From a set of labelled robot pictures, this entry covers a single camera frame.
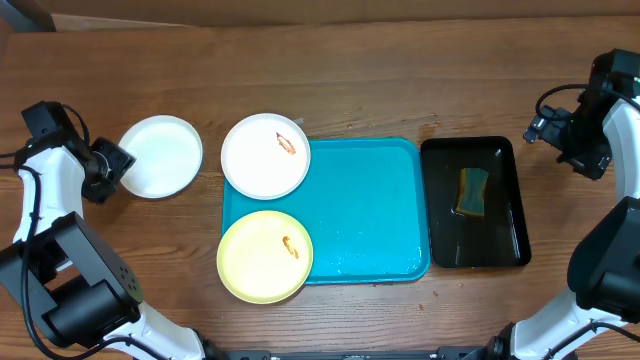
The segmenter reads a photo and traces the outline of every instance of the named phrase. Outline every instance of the wood grain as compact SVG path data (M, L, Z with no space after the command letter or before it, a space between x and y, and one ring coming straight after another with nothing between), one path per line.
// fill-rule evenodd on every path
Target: wood grain
M11 25L9 25L4 18L0 18L0 58L4 56L4 50L7 46L7 42L9 41L9 35L13 33L14 31L11 28Z
M525 144L534 103L553 86L586 81L598 54L640 51L639 35L637 17L16 34L0 73L0 144L3 151L24 144L20 111L41 99L71 104L94 137L113 140L155 114L191 122L205 158L186 191L148 201L121 190L104 206L86 204L86 219L135 270L148 303L223 348L485 344L566 286L574 247L615 205L613 169L593 182L556 164L549 145ZM550 104L573 108L576 95ZM432 265L410 284L306 287L278 306L235 299L215 264L219 152L229 129L258 112L304 118L312 139L401 136L417 145L432 137L508 137L533 260L520 269ZM13 174L0 174L6 243L17 228L21 189ZM4 290L0 309L2 358L39 358ZM638 350L605 334L579 354L635 359Z

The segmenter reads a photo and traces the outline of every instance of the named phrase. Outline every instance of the green sponge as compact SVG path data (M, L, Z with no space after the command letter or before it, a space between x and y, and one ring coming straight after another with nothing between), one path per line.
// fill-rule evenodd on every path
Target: green sponge
M484 189L489 173L479 168L460 170L460 188L455 212L467 216L484 216Z

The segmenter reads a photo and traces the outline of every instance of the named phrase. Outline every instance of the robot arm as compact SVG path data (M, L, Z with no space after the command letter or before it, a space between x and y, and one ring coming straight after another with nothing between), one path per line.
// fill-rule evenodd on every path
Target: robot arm
M144 302L133 271L82 219L82 197L104 202L134 159L102 138L89 148L58 103L41 102L23 117L33 139L17 152L15 165L34 169L41 184L28 259L34 324L60 347L77 343L91 348L130 338L143 346L114 342L108 347L139 360L219 358L221 353L195 330L172 323ZM0 282L20 303L22 254L36 182L28 171L18 175L24 182L22 218L13 245L0 251ZM45 284L71 263L80 275L47 289Z
M638 75L640 55L614 50L596 58L590 84L611 87L640 102ZM573 253L569 287L513 327L510 354L520 360L562 359L606 331L582 331L592 324L621 327L640 320L640 112L626 100L593 90L579 101L573 115L545 106L542 114L547 118L536 116L524 137L548 142L562 151L558 162L570 163L575 172L593 180L613 158L618 205Z
M640 96L634 98L640 104ZM640 198L640 112L624 100L613 105L603 131L616 166L616 199Z

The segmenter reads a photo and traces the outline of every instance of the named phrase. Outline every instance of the food scrap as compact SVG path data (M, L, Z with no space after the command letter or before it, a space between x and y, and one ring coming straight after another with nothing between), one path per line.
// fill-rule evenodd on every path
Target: food scrap
M284 136L278 133L276 133L276 138L278 139L280 146L282 146L282 148L285 149L289 154L294 155L296 153L296 149L293 147L293 145L291 145L291 141L285 139Z
M282 243L284 244L284 247L287 248L287 251L289 251L289 254L295 256L295 258L297 259L299 257L298 250L296 250L293 246L291 246L291 244L289 244L289 241L291 241L291 239L288 236L285 236L282 238Z

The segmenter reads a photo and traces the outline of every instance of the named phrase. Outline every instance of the teal tray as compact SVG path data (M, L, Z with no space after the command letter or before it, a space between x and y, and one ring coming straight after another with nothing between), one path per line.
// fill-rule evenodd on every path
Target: teal tray
M254 200L225 180L222 232L241 217L276 210L296 218L313 243L306 284L414 281L429 268L429 228L418 148L405 139L311 141L300 186Z

